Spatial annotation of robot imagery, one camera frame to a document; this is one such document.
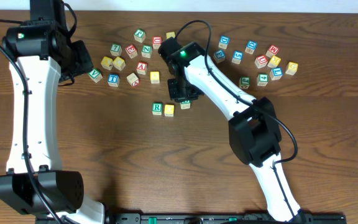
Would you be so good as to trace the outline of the green B block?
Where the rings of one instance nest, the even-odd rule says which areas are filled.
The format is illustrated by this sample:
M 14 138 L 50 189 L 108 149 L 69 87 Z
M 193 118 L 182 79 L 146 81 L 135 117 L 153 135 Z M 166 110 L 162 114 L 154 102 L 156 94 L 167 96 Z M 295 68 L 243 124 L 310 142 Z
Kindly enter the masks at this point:
M 180 103 L 180 108 L 182 110 L 186 110 L 186 109 L 190 109 L 191 108 L 191 101 L 187 100 L 187 101 L 183 101 Z

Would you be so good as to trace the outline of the yellow O block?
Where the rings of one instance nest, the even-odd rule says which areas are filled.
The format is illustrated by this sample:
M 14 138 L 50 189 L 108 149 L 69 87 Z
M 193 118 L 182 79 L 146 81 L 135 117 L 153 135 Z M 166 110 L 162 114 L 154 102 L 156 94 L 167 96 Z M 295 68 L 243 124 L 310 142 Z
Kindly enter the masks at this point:
M 173 117 L 175 113 L 175 106 L 166 104 L 164 107 L 164 115 L 168 117 Z

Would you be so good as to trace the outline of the green R block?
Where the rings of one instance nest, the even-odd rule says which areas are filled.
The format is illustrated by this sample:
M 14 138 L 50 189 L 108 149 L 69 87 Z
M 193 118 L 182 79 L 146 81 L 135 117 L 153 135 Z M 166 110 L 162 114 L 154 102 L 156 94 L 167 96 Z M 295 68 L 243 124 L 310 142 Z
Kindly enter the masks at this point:
M 153 103 L 152 104 L 152 114 L 153 115 L 162 115 L 163 104 L 162 103 Z

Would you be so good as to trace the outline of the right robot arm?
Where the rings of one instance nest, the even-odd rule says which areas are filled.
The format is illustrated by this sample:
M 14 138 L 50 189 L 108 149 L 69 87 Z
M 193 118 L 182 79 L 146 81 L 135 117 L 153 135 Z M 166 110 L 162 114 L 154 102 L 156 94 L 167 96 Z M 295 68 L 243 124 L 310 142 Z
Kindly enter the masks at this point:
M 168 81 L 170 98 L 183 103 L 207 96 L 228 120 L 230 147 L 256 175 L 270 216 L 279 222 L 295 221 L 300 205 L 285 177 L 286 160 L 279 146 L 286 126 L 277 119 L 272 102 L 257 100 L 233 84 L 196 42 L 182 47 L 169 38 L 158 53 L 174 76 Z

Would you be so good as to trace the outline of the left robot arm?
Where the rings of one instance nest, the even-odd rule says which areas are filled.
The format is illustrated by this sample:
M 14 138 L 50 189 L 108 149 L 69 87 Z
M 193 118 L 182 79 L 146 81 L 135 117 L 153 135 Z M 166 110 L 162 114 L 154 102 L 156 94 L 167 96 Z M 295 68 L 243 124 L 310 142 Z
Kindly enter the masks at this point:
M 63 170 L 56 134 L 58 84 L 90 72 L 82 41 L 55 20 L 8 29 L 0 49 L 10 61 L 14 129 L 0 199 L 37 223 L 108 223 L 104 204 L 85 194 L 77 171 Z

